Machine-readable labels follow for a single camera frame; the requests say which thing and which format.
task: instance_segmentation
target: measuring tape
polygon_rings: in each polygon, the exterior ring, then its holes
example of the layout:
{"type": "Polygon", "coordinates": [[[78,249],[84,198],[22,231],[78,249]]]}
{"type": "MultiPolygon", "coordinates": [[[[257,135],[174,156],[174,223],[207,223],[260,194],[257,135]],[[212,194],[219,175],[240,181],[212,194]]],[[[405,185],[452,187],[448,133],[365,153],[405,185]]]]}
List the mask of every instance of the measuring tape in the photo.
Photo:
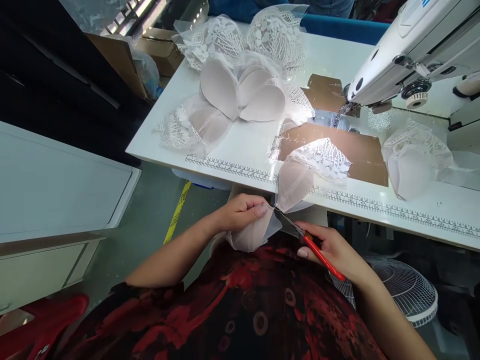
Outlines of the measuring tape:
{"type": "MultiPolygon", "coordinates": [[[[277,174],[271,174],[268,171],[258,170],[253,167],[243,166],[238,163],[224,161],[218,158],[208,156],[196,158],[195,155],[187,155],[185,161],[210,169],[217,169],[229,174],[235,174],[244,178],[255,179],[272,185],[276,184],[278,181],[277,174]]],[[[419,211],[414,211],[407,207],[391,205],[367,197],[354,195],[346,191],[331,189],[326,186],[314,185],[310,190],[310,194],[338,203],[348,204],[364,210],[386,214],[394,218],[407,220],[416,224],[422,224],[431,228],[436,228],[480,240],[480,227],[458,221],[452,221],[419,211]]]]}

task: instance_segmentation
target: blue chair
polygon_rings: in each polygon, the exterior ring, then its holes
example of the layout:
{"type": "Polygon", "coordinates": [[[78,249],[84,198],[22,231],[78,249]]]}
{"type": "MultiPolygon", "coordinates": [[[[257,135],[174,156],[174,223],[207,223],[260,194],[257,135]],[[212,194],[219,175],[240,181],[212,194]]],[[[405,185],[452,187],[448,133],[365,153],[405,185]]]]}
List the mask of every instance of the blue chair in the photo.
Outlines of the blue chair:
{"type": "MultiPolygon", "coordinates": [[[[262,6],[257,0],[210,0],[209,15],[225,14],[233,20],[250,23],[262,6]]],[[[269,0],[270,5],[285,4],[286,0],[269,0]]],[[[335,39],[376,45],[390,24],[373,21],[354,20],[315,14],[305,14],[300,26],[310,34],[322,35],[335,39]]]]}

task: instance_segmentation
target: scissors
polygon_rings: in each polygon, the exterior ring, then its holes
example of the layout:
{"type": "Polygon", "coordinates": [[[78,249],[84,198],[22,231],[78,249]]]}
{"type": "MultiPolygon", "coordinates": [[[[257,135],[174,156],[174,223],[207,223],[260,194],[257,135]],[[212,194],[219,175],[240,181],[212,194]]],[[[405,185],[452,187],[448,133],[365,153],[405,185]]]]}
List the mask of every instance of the scissors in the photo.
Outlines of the scissors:
{"type": "Polygon", "coordinates": [[[335,277],[340,280],[341,282],[345,280],[345,276],[343,276],[331,263],[328,261],[325,256],[322,254],[320,251],[319,247],[315,244],[314,239],[321,243],[322,241],[316,237],[310,234],[308,231],[303,231],[299,226],[297,226],[293,221],[291,221],[288,217],[285,216],[285,214],[281,211],[278,211],[282,216],[290,223],[293,225],[293,227],[298,231],[302,239],[306,242],[308,247],[313,251],[313,253],[316,255],[317,258],[320,259],[320,261],[325,265],[325,267],[333,274],[335,277]]]}

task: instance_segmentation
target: white cabinet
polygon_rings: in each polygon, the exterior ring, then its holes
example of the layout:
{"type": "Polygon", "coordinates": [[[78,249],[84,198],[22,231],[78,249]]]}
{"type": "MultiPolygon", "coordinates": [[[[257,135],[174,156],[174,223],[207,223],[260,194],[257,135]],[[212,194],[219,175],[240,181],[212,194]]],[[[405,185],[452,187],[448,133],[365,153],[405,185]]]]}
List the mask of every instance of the white cabinet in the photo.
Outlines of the white cabinet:
{"type": "Polygon", "coordinates": [[[140,173],[0,121],[0,243],[116,227],[140,173]]]}
{"type": "Polygon", "coordinates": [[[83,233],[0,244],[0,315],[80,282],[102,239],[83,233]]]}

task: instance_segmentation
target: electric fan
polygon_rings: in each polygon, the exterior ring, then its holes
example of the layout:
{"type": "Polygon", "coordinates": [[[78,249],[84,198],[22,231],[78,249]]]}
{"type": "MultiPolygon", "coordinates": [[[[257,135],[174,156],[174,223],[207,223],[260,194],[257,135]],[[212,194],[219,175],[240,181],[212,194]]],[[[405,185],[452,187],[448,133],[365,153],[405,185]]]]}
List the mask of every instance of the electric fan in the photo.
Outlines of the electric fan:
{"type": "MultiPolygon", "coordinates": [[[[439,295],[422,274],[410,265],[388,257],[365,256],[364,260],[370,264],[414,328],[427,324],[435,317],[439,295]]],[[[355,307],[352,283],[330,276],[335,287],[355,307]]]]}

